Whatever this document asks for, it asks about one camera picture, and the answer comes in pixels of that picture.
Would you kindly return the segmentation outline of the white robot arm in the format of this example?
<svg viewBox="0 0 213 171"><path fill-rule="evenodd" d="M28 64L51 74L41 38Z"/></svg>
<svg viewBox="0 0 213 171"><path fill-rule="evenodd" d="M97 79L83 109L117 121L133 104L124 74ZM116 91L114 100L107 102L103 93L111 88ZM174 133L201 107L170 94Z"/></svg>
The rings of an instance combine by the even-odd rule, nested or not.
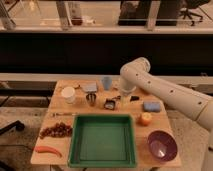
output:
<svg viewBox="0 0 213 171"><path fill-rule="evenodd" d="M149 73L149 61L139 57L120 69L119 92L128 96L137 87L153 94L209 132L201 171L213 171L213 97Z"/></svg>

